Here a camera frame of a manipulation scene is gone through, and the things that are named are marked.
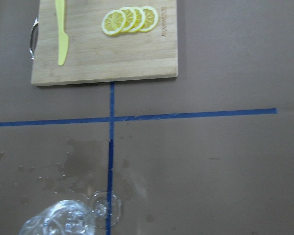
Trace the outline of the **clear wine glass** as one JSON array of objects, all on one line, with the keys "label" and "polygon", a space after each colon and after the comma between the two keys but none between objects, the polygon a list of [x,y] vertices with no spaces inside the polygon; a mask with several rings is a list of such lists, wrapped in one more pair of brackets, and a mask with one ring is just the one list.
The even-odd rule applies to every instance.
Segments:
[{"label": "clear wine glass", "polygon": [[20,235],[111,235],[122,201],[114,192],[95,192],[86,202],[62,200],[25,222]]}]

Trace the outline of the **bamboo cutting board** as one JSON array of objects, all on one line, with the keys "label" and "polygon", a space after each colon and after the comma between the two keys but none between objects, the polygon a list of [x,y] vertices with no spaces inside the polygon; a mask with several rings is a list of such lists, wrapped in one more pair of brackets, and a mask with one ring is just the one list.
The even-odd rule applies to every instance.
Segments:
[{"label": "bamboo cutting board", "polygon": [[[149,32],[103,33],[104,16],[122,7],[155,8],[158,23]],[[65,63],[58,65],[55,1],[39,4],[38,40],[31,83],[35,86],[126,81],[178,76],[177,2],[174,0],[67,0]]]}]

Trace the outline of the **yellow plastic knife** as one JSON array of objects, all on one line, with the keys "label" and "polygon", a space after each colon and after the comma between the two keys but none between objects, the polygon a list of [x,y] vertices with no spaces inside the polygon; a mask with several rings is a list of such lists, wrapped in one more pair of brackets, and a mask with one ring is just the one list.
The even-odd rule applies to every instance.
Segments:
[{"label": "yellow plastic knife", "polygon": [[69,37],[65,32],[65,1],[55,0],[57,27],[58,27],[58,65],[63,66],[66,61]]}]

